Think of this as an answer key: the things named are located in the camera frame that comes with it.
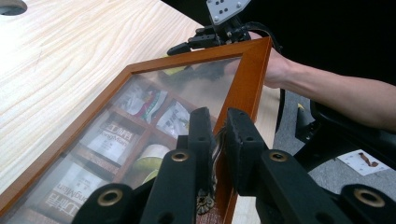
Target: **display case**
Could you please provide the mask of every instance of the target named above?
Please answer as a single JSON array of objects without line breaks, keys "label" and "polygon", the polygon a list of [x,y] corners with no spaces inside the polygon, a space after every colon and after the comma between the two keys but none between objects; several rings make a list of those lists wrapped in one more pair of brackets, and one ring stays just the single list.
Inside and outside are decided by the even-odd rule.
[{"label": "display case", "polygon": [[[2,221],[70,223],[106,183],[139,187],[189,133],[196,108],[209,108],[214,133],[229,107],[255,120],[270,50],[263,38],[127,66],[0,196]],[[216,172],[215,207],[198,223],[231,221],[235,195],[222,154]]]}]

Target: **wooden table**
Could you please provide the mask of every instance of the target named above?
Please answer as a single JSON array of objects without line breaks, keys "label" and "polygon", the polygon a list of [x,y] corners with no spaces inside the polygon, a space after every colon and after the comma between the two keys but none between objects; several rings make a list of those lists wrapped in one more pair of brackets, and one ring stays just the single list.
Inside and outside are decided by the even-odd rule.
[{"label": "wooden table", "polygon": [[[127,64],[201,27],[159,0],[25,2],[24,14],[0,17],[0,193]],[[278,98],[263,92],[256,122],[269,147]]]}]

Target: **gray carpet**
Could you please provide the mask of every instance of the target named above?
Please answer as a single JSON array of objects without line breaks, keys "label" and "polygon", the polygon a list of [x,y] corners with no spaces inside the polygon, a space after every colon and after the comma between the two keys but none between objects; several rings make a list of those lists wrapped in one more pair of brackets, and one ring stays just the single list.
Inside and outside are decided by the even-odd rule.
[{"label": "gray carpet", "polygon": [[[283,118],[274,142],[274,148],[287,151],[291,155],[294,155],[304,145],[294,137],[297,104],[309,109],[308,99],[287,92]],[[344,185],[364,184],[381,190],[396,201],[396,172],[391,169],[362,176],[336,159],[323,163],[309,174],[320,186],[335,193],[340,193]]]}]

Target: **brown wooden frame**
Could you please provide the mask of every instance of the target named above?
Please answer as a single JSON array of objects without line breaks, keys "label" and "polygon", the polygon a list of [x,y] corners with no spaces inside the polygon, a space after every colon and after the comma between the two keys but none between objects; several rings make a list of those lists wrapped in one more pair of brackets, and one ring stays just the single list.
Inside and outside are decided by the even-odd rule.
[{"label": "brown wooden frame", "polygon": [[[218,132],[223,125],[228,107],[242,109],[255,120],[270,50],[270,38],[262,38],[128,65],[49,148],[0,195],[0,216],[4,215],[22,194],[57,160],[61,153],[68,149],[68,146],[73,143],[90,120],[94,118],[133,74],[241,57],[233,83],[220,111],[214,133]],[[216,194],[217,203],[209,214],[197,218],[198,223],[231,222],[236,195],[233,194],[231,179],[227,172],[224,155],[220,155],[217,167],[217,175],[219,177]]]}]

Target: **forearm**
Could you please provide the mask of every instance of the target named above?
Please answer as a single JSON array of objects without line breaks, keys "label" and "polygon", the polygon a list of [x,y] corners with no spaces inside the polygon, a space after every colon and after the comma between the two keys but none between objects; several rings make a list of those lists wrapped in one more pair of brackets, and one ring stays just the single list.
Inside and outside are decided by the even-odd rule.
[{"label": "forearm", "polygon": [[359,123],[396,131],[396,87],[290,62],[279,87],[326,105]]}]

